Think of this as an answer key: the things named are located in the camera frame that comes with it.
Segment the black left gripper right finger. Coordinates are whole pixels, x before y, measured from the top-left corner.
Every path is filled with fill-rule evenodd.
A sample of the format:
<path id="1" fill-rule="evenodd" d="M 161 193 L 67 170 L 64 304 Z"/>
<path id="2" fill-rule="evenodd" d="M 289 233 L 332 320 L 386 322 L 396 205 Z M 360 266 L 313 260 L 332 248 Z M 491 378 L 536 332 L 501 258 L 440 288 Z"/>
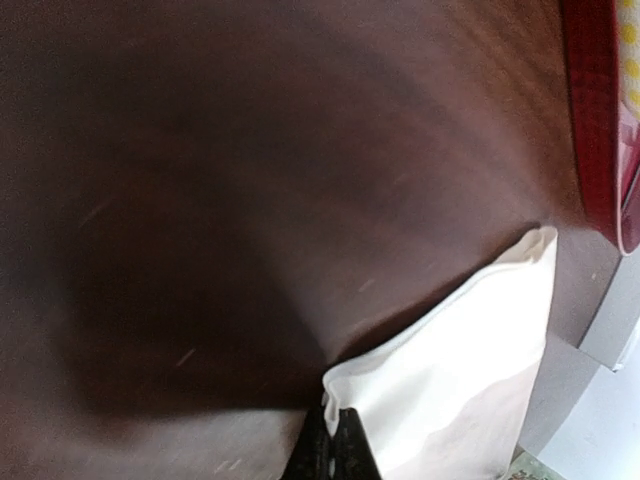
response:
<path id="1" fill-rule="evenodd" d="M 339 423 L 332 440 L 334 473 L 338 480 L 381 480 L 358 412 L 339 411 Z"/>

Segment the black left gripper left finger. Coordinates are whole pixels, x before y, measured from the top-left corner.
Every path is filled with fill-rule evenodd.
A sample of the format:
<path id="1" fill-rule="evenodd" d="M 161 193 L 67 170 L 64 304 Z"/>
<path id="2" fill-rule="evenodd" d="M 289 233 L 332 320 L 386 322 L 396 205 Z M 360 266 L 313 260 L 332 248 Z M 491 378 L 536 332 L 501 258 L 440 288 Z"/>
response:
<path id="1" fill-rule="evenodd" d="M 311 408 L 291 456 L 282 474 L 282 480 L 328 480 L 331 437 L 324 420 L 324 407 Z"/>

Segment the pink and cream underwear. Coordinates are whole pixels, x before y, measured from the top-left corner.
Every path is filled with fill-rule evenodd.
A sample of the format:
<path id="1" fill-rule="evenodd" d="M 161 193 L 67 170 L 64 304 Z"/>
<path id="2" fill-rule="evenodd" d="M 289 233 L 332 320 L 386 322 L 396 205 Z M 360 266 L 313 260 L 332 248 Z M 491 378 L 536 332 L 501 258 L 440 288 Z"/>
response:
<path id="1" fill-rule="evenodd" d="M 527 232 L 428 314 L 323 377 L 331 433 L 354 409 L 385 479 L 499 479 L 546 345 L 558 233 Z"/>

